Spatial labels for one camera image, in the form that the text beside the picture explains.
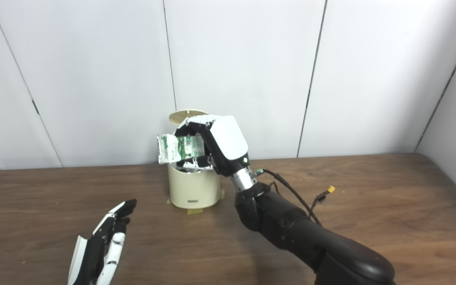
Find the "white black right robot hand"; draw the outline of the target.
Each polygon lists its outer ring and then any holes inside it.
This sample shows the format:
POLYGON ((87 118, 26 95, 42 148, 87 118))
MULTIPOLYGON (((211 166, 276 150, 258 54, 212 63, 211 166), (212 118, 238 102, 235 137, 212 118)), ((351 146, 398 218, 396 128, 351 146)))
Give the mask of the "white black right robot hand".
POLYGON ((184 169, 213 169, 229 177, 250 166, 248 144, 233 116, 198 115, 186 118, 176 129, 176 137, 200 135, 205 154, 176 162, 184 169))

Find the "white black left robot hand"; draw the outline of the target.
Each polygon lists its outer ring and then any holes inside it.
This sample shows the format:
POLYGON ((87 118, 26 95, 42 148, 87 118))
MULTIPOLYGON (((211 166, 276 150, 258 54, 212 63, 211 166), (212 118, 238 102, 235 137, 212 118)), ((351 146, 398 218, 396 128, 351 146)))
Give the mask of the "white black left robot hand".
POLYGON ((112 208, 89 238, 78 235, 68 273, 69 285, 109 285, 120 263, 129 215, 137 199, 112 208))

